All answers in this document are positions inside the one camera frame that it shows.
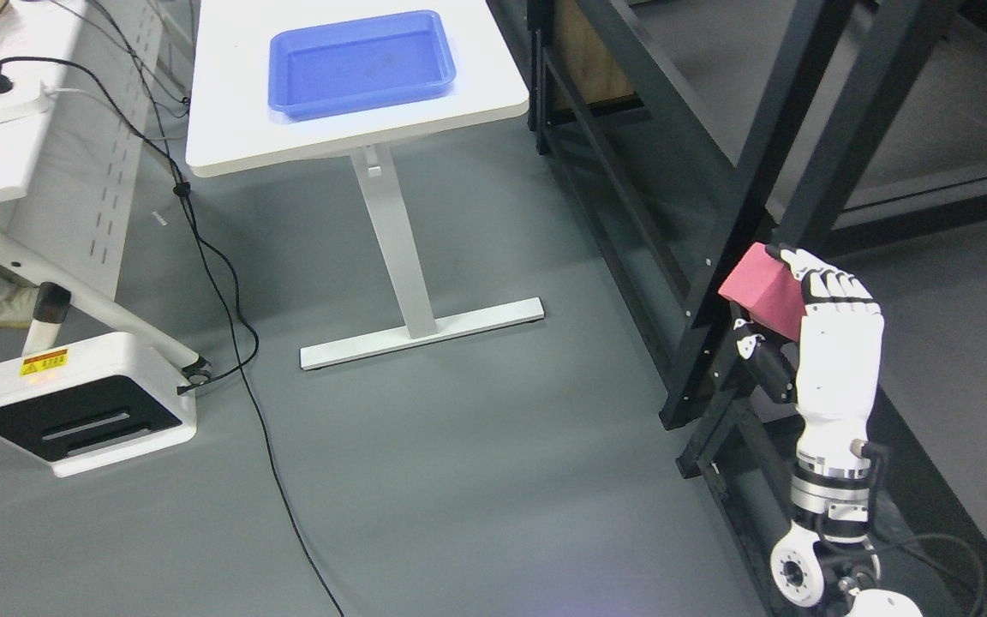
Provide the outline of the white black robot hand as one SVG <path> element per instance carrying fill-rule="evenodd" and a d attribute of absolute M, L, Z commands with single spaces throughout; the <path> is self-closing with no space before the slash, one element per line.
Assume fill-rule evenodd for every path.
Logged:
<path fill-rule="evenodd" d="M 849 448 L 855 439 L 867 438 L 880 372 L 881 306 L 852 273 L 810 251 L 767 247 L 802 286 L 800 337 L 784 338 L 743 308 L 733 324 L 738 356 L 765 392 L 794 403 L 804 419 L 798 460 L 831 471 L 860 468 L 858 454 Z"/>

